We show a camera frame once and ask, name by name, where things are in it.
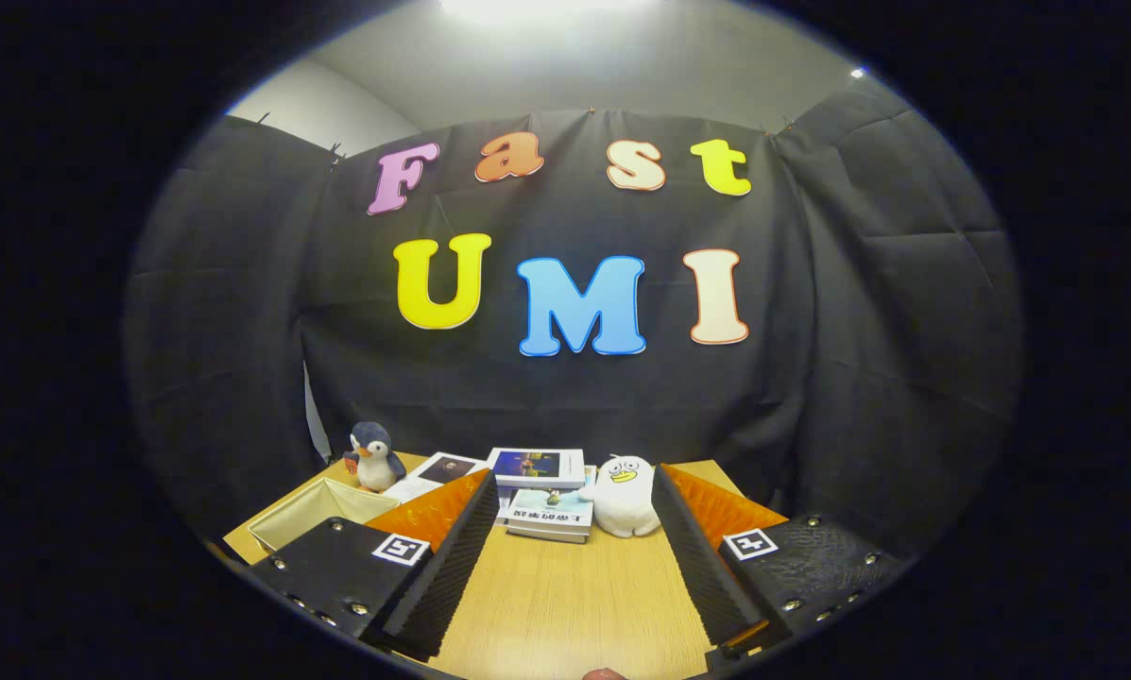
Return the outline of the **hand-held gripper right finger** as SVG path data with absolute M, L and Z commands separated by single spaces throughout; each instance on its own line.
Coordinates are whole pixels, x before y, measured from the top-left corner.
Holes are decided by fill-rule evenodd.
M 651 503 L 711 664 L 820 632 L 901 573 L 897 556 L 829 514 L 786 519 L 677 466 L 657 470 Z

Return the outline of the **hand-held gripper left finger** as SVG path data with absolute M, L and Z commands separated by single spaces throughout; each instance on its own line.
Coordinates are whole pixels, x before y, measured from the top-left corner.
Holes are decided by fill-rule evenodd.
M 249 571 L 319 625 L 388 653 L 438 655 L 499 511 L 485 467 L 366 522 L 328 517 Z

